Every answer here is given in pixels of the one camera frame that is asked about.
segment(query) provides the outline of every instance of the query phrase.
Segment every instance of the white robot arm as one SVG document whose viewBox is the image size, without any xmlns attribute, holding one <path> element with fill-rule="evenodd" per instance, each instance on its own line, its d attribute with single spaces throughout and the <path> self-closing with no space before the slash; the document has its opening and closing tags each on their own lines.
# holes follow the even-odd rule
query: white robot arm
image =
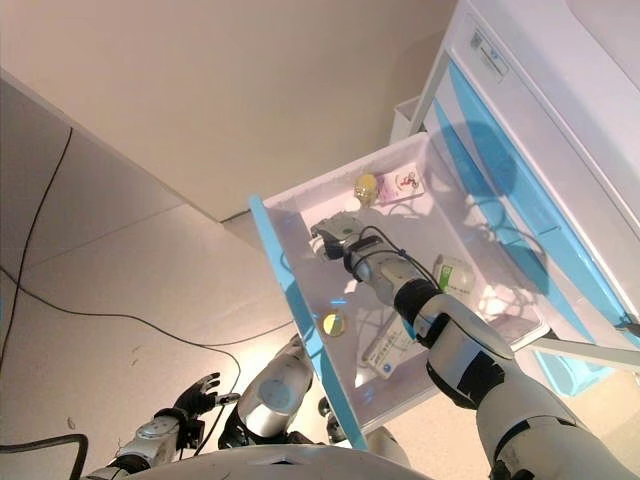
<svg viewBox="0 0 640 480">
<path fill-rule="evenodd" d="M 456 405 L 477 411 L 491 478 L 636 478 L 557 396 L 520 370 L 495 330 L 442 293 L 382 232 L 346 213 L 311 232 L 322 237 L 327 257 L 342 258 L 429 348 L 427 373 L 436 386 Z"/>
</svg>

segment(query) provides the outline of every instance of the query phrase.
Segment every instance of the green label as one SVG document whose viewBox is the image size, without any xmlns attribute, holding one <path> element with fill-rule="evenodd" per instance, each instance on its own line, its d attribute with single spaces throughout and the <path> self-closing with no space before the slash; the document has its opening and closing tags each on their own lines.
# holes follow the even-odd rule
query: green label
<svg viewBox="0 0 640 480">
<path fill-rule="evenodd" d="M 444 290 L 449 285 L 449 278 L 451 277 L 451 272 L 453 272 L 453 267 L 450 265 L 443 265 L 440 269 L 440 288 Z"/>
</svg>

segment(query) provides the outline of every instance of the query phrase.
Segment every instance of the power cord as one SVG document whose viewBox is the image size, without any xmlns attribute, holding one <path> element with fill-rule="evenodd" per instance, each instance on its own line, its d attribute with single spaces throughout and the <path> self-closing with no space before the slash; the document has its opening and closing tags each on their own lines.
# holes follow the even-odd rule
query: power cord
<svg viewBox="0 0 640 480">
<path fill-rule="evenodd" d="M 2 273 L 4 273 L 7 277 L 9 277 L 9 280 L 11 280 L 13 283 L 15 283 L 16 285 L 17 280 L 16 278 L 11 275 L 11 273 L 9 273 L 7 271 L 6 268 L 4 268 L 2 265 L 0 265 L 0 271 L 2 271 Z M 56 305 L 52 302 L 50 302 L 49 300 L 47 300 L 46 298 L 43 298 L 42 296 L 38 295 L 37 293 L 32 292 L 31 290 L 29 290 L 28 288 L 20 285 L 19 290 L 23 293 L 25 293 L 26 295 L 28 295 L 29 297 L 38 300 L 39 302 L 43 303 L 44 305 L 53 308 L 54 310 L 58 310 L 59 312 L 62 313 L 68 313 L 70 315 L 78 315 L 78 316 L 83 316 L 83 317 L 102 317 L 102 318 L 128 318 L 130 320 L 135 320 L 136 322 L 142 323 L 143 325 L 146 325 L 149 328 L 152 328 L 154 330 L 156 330 L 157 332 L 166 335 L 167 337 L 173 338 L 174 340 L 177 340 L 178 342 L 182 342 L 182 343 L 186 343 L 187 345 L 191 345 L 194 347 L 225 347 L 228 345 L 238 345 L 239 343 L 245 343 L 248 342 L 250 340 L 255 340 L 256 338 L 260 338 L 263 337 L 265 335 L 268 335 L 272 332 L 275 332 L 277 330 L 280 330 L 284 327 L 286 327 L 287 325 L 291 325 L 292 321 L 289 320 L 288 322 L 282 323 L 276 327 L 273 327 L 269 330 L 265 330 L 264 332 L 260 332 L 257 333 L 255 335 L 252 335 L 250 337 L 246 337 L 246 338 L 241 338 L 239 340 L 233 340 L 231 342 L 224 342 L 224 343 L 197 343 L 197 342 L 193 342 L 191 340 L 187 340 L 185 338 L 179 337 L 178 335 L 175 335 L 171 332 L 168 332 L 167 330 L 164 330 L 163 328 L 151 323 L 148 320 L 145 320 L 144 318 L 141 317 L 137 317 L 135 315 L 130 315 L 128 313 L 94 313 L 94 312 L 82 312 L 82 311 L 78 311 L 78 310 L 71 310 L 69 308 L 65 308 L 65 307 L 60 307 L 59 305 Z"/>
<path fill-rule="evenodd" d="M 42 206 L 44 205 L 45 200 L 47 199 L 47 195 L 49 195 L 49 190 L 51 190 L 51 185 L 53 185 L 53 181 L 58 174 L 58 170 L 60 170 L 60 165 L 62 165 L 62 160 L 67 154 L 67 150 L 69 150 L 69 144 L 71 143 L 71 137 L 73 136 L 73 127 L 69 127 L 69 135 L 67 136 L 67 141 L 64 144 L 64 149 L 62 150 L 62 154 L 56 163 L 56 168 L 53 170 L 53 174 L 49 179 L 49 183 L 47 184 L 47 188 L 45 188 L 44 193 L 42 194 L 42 198 L 40 199 L 40 203 L 38 204 L 38 208 L 36 209 L 36 213 L 33 216 L 33 220 L 31 221 L 31 226 L 29 227 L 29 233 L 27 234 L 27 239 L 24 242 L 24 248 L 22 249 L 22 255 L 20 256 L 20 267 L 18 268 L 18 278 L 16 279 L 16 291 L 13 295 L 13 305 L 11 305 L 11 315 L 9 316 L 9 325 L 7 326 L 7 334 L 4 337 L 4 343 L 2 344 L 2 352 L 0 352 L 0 376 L 2 375 L 2 367 L 4 366 L 4 359 L 7 351 L 7 345 L 9 343 L 9 336 L 11 335 L 11 329 L 13 328 L 13 320 L 16 316 L 16 306 L 18 305 L 18 297 L 20 293 L 20 282 L 22 281 L 22 272 L 24 270 L 24 262 L 27 258 L 27 251 L 29 250 L 29 244 L 31 243 L 31 237 L 33 235 L 33 230 L 35 229 L 36 223 L 38 221 L 38 217 L 40 216 L 40 211 L 42 210 Z"/>
<path fill-rule="evenodd" d="M 27 239 L 25 240 L 25 244 L 24 247 L 22 249 L 22 254 L 20 257 L 20 267 L 18 268 L 18 275 L 17 278 L 14 278 L 4 267 L 0 266 L 0 269 L 2 270 L 2 272 L 4 272 L 5 275 L 7 275 L 11 281 L 13 281 L 16 285 L 16 290 L 15 293 L 13 295 L 13 304 L 11 306 L 11 315 L 9 317 L 9 324 L 7 326 L 7 333 L 5 335 L 5 339 L 4 342 L 2 344 L 2 350 L 0 352 L 0 375 L 2 374 L 2 367 L 4 366 L 4 360 L 6 357 L 6 350 L 7 350 L 7 345 L 9 343 L 9 338 L 11 335 L 11 331 L 13 328 L 13 324 L 14 324 L 14 319 L 15 319 L 15 314 L 16 314 L 16 308 L 18 305 L 18 298 L 20 296 L 20 292 L 24 292 L 27 295 L 29 295 L 30 297 L 42 302 L 43 304 L 58 310 L 60 312 L 64 312 L 64 313 L 68 313 L 71 315 L 82 315 L 82 316 L 89 316 L 89 317 L 120 317 L 120 318 L 129 318 L 132 320 L 135 320 L 137 322 L 140 322 L 150 328 L 153 328 L 154 330 L 158 331 L 159 333 L 162 333 L 163 335 L 166 335 L 174 340 L 177 340 L 179 342 L 185 343 L 187 345 L 192 345 L 194 347 L 198 347 L 198 348 L 204 348 L 207 350 L 211 350 L 213 352 L 218 352 L 221 353 L 223 355 L 228 356 L 229 358 L 231 358 L 233 360 L 233 362 L 236 364 L 236 367 L 238 369 L 238 373 L 236 375 L 236 378 L 233 382 L 233 386 L 230 389 L 230 393 L 233 392 L 233 390 L 236 388 L 236 385 L 238 384 L 238 380 L 240 380 L 240 376 L 242 375 L 242 367 L 240 366 L 240 362 L 238 362 L 238 359 L 231 353 L 226 352 L 224 350 L 218 350 L 214 347 L 216 346 L 226 346 L 226 345 L 236 345 L 239 343 L 243 343 L 249 340 L 253 340 L 255 338 L 259 338 L 263 335 L 267 335 L 271 332 L 274 332 L 276 330 L 279 330 L 281 328 L 284 328 L 285 326 L 289 325 L 291 322 L 286 322 L 283 323 L 282 325 L 279 325 L 275 328 L 272 328 L 270 330 L 267 330 L 265 332 L 253 335 L 251 337 L 247 337 L 245 339 L 241 339 L 241 340 L 236 340 L 236 341 L 232 341 L 232 342 L 225 342 L 225 343 L 219 343 L 219 344 L 202 344 L 202 343 L 197 343 L 197 342 L 192 342 L 191 340 L 187 340 L 184 338 L 181 338 L 177 335 L 174 335 L 160 327 L 158 327 L 157 325 L 154 325 L 153 323 L 144 320 L 143 318 L 137 317 L 135 315 L 129 315 L 129 314 L 112 314 L 112 313 L 91 313 L 91 312 L 78 312 L 78 311 L 74 311 L 74 310 L 70 310 L 67 308 L 63 308 L 63 307 L 59 307 L 58 305 L 55 305 L 51 302 L 49 302 L 48 300 L 42 298 L 41 296 L 27 290 L 26 288 L 24 288 L 22 286 L 22 274 L 24 272 L 24 265 L 25 265 L 25 260 L 27 258 L 27 252 L 29 250 L 29 246 L 31 244 L 31 238 L 33 236 L 33 232 L 35 230 L 35 226 L 37 224 L 38 218 L 40 216 L 40 212 L 42 211 L 42 207 L 44 206 L 44 203 L 47 199 L 47 196 L 49 195 L 49 191 L 51 190 L 51 186 L 53 185 L 53 181 L 55 180 L 58 171 L 60 170 L 60 166 L 62 165 L 62 161 L 64 160 L 67 151 L 69 150 L 69 145 L 71 143 L 71 138 L 73 137 L 73 132 L 74 129 L 73 127 L 69 127 L 69 134 L 67 136 L 67 140 L 65 142 L 64 148 L 62 150 L 62 153 L 58 159 L 58 162 L 56 163 L 55 169 L 53 171 L 53 174 L 51 175 L 51 178 L 49 179 L 49 183 L 47 184 L 47 187 L 45 188 L 45 191 L 42 195 L 42 198 L 40 199 L 40 203 L 38 204 L 38 208 L 36 209 L 36 213 L 33 217 L 33 220 L 31 221 L 31 225 L 29 226 L 29 232 L 27 234 Z M 213 433 L 213 430 L 215 429 L 216 425 L 218 424 L 218 421 L 220 420 L 220 417 L 222 416 L 222 413 L 224 411 L 224 406 L 220 409 L 220 412 L 218 413 L 218 416 L 216 417 L 211 429 L 209 430 L 209 433 L 207 434 L 207 437 L 205 438 L 205 440 L 202 442 L 202 444 L 198 447 L 198 449 L 196 450 L 195 455 L 197 455 L 198 453 L 200 453 L 200 451 L 202 450 L 202 448 L 204 448 L 204 446 L 206 445 L 207 441 L 209 440 L 209 438 L 211 437 L 211 434 Z M 24 443 L 24 444 L 17 444 L 17 445 L 0 445 L 0 453 L 15 453 L 15 452 L 26 452 L 26 451 L 31 451 L 31 450 L 37 450 L 37 449 L 41 449 L 41 448 L 48 448 L 48 447 L 53 447 L 53 446 L 57 446 L 57 445 L 63 445 L 66 443 L 71 443 L 71 442 L 77 442 L 78 443 L 78 455 L 76 457 L 76 461 L 73 465 L 73 469 L 71 472 L 71 476 L 69 477 L 70 480 L 77 480 L 80 478 L 80 475 L 82 474 L 82 468 L 84 467 L 84 462 L 87 456 L 87 450 L 88 450 L 88 445 L 89 445 L 89 441 L 87 439 L 87 437 L 85 435 L 82 434 L 71 434 L 71 435 L 63 435 L 61 437 L 52 437 L 52 438 L 47 438 L 44 440 L 37 440 L 35 442 L 29 442 L 29 443 Z"/>
<path fill-rule="evenodd" d="M 62 435 L 61 437 L 46 438 L 44 440 L 19 443 L 16 445 L 0 445 L 0 453 L 31 452 L 33 450 L 40 450 L 42 448 L 66 445 L 68 443 L 78 444 L 78 453 L 76 454 L 76 460 L 73 463 L 71 475 L 69 475 L 69 480 L 78 480 L 80 478 L 80 475 L 82 475 L 82 468 L 84 467 L 84 462 L 87 459 L 87 450 L 89 449 L 89 440 L 87 439 L 86 435 L 83 435 L 81 433 L 72 433 L 69 435 Z"/>
</svg>

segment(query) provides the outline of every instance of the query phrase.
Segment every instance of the yellow round object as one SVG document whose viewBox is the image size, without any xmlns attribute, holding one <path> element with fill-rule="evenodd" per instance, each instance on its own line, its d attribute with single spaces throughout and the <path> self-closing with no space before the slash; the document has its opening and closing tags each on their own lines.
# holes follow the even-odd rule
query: yellow round object
<svg viewBox="0 0 640 480">
<path fill-rule="evenodd" d="M 322 331 L 330 337 L 337 337 L 347 328 L 347 319 L 343 313 L 333 311 L 322 319 Z"/>
<path fill-rule="evenodd" d="M 370 207 L 378 198 L 378 180 L 371 173 L 360 175 L 353 191 L 363 207 Z"/>
</svg>

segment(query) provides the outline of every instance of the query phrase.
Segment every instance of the white wall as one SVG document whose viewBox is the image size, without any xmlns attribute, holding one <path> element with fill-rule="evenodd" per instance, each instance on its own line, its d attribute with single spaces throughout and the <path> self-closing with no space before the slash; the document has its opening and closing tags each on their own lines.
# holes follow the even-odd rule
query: white wall
<svg viewBox="0 0 640 480">
<path fill-rule="evenodd" d="M 0 60 L 223 219 L 381 147 L 454 3 L 5 0 Z"/>
</svg>

